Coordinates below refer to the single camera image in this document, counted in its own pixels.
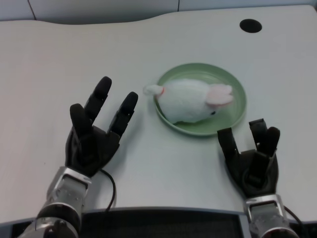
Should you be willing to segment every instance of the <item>bunny tail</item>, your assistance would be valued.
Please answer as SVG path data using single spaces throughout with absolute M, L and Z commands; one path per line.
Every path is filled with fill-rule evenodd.
M 145 95 L 161 95 L 164 92 L 164 87 L 158 85 L 145 86 L 143 93 Z

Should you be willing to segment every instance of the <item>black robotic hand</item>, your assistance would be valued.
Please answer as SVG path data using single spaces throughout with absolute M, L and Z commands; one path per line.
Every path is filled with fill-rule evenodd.
M 239 153 L 231 128 L 218 131 L 228 171 L 246 198 L 273 194 L 278 180 L 276 147 L 280 131 L 263 119 L 249 123 L 256 150 Z
M 107 98 L 110 87 L 111 79 L 104 77 L 84 108 L 80 104 L 70 107 L 73 127 L 66 142 L 65 166 L 87 177 L 95 175 L 114 156 L 138 101 L 136 93 L 129 93 L 115 114 L 109 130 L 105 132 L 93 126 L 93 122 Z

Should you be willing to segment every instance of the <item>gray wall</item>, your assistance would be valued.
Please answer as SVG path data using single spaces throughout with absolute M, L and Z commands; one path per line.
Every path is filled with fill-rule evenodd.
M 27 0 L 0 0 L 0 20 L 33 19 Z
M 137 21 L 177 11 L 178 0 L 30 0 L 38 20 L 64 24 Z
M 255 7 L 255 6 L 281 6 L 281 5 L 312 5 L 317 0 L 180 0 L 179 10 L 202 10 L 217 8 Z
M 92 24 L 147 19 L 161 14 L 215 8 L 310 4 L 317 0 L 30 0 L 38 20 Z M 27 0 L 0 0 L 0 20 L 33 19 Z

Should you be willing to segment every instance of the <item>robotic arm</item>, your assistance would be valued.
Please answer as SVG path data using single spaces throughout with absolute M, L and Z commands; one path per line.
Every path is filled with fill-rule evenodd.
M 70 107 L 73 127 L 66 142 L 65 166 L 60 167 L 49 186 L 47 201 L 20 238 L 78 238 L 82 208 L 92 183 L 119 148 L 119 141 L 134 113 L 138 95 L 128 94 L 115 114 L 108 132 L 93 126 L 103 106 L 111 79 L 104 77 L 85 107 Z
M 278 164 L 276 148 L 280 132 L 267 129 L 263 119 L 249 123 L 256 150 L 239 153 L 231 128 L 218 131 L 218 140 L 229 174 L 246 198 L 244 210 L 253 238 L 298 238 L 290 228 L 276 192 Z

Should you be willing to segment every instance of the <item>pink inner ear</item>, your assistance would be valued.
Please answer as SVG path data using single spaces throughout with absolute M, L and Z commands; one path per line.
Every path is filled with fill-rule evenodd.
M 227 104 L 230 104 L 233 101 L 233 96 L 229 94 L 231 93 L 231 91 L 232 89 L 229 90 L 229 88 L 219 89 L 217 86 L 211 87 L 207 94 L 206 103 L 210 106 L 225 106 Z

